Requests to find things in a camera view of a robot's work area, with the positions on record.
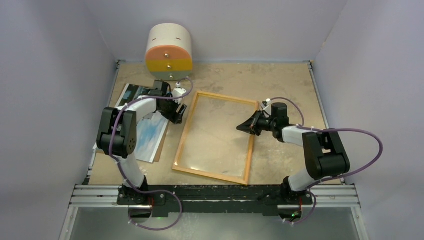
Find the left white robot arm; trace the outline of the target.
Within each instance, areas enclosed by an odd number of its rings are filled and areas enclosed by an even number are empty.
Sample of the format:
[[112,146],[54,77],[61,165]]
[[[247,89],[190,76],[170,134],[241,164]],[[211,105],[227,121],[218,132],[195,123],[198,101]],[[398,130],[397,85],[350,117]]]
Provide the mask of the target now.
[[102,111],[96,145],[114,160],[122,176],[122,188],[131,189],[129,197],[138,205],[146,203],[154,191],[149,190],[147,178],[135,157],[137,124],[155,113],[173,124],[181,124],[187,109],[182,100],[192,90],[183,88],[179,81],[171,89],[169,83],[155,80],[147,93],[122,106],[106,107]]

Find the brown backing board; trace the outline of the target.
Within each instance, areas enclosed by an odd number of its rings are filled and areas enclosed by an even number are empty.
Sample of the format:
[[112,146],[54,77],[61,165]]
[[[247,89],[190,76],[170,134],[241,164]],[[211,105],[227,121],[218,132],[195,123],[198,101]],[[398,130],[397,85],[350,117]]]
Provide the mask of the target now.
[[169,123],[166,125],[165,130],[163,132],[161,141],[159,143],[159,146],[157,148],[157,151],[156,151],[156,154],[155,154],[155,157],[154,157],[154,160],[153,160],[154,163],[158,163],[160,161],[160,159],[161,159],[161,155],[162,155],[162,151],[163,151],[163,148],[164,148],[165,140],[166,140],[166,137],[167,137],[167,134],[168,134],[168,128],[169,128]]

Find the glossy building photo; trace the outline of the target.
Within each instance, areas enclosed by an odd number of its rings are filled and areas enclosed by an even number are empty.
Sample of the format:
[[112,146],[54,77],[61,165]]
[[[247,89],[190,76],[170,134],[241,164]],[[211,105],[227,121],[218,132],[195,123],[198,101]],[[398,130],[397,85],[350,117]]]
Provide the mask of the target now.
[[[120,110],[140,96],[147,96],[150,90],[146,86],[127,83],[114,107]],[[169,121],[157,110],[156,99],[139,101],[130,105],[127,110],[136,112],[136,145],[132,147],[135,158],[138,161],[153,163]]]

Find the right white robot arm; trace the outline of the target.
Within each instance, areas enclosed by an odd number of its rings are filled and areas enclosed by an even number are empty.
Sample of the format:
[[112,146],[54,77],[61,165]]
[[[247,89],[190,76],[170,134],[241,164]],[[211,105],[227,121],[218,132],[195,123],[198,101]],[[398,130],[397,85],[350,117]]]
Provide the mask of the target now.
[[350,160],[339,134],[301,129],[291,124],[285,103],[271,104],[270,111],[255,111],[236,129],[255,136],[260,136],[263,131],[270,132],[281,143],[303,148],[305,168],[285,177],[280,186],[280,196],[288,204],[298,200],[313,183],[350,171]]

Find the yellow picture frame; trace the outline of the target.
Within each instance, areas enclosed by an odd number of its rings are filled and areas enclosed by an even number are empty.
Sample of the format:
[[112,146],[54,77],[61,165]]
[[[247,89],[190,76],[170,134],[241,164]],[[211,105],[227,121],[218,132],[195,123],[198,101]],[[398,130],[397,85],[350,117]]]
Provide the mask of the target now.
[[258,108],[255,100],[197,91],[172,169],[247,185],[255,138],[236,126]]

